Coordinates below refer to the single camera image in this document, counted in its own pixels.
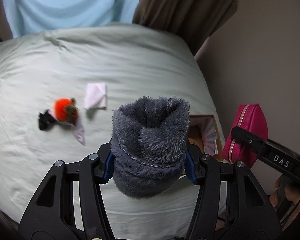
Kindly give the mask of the person's right hand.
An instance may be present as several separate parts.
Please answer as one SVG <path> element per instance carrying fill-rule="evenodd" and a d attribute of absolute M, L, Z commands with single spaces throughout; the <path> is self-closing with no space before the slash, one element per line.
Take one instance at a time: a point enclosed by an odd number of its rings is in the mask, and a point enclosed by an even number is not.
<path fill-rule="evenodd" d="M 280 176 L 274 184 L 275 191 L 270 195 L 270 202 L 274 208 L 279 206 L 283 200 L 288 200 L 296 205 L 300 200 L 300 189 L 298 184 L 287 176 Z"/>

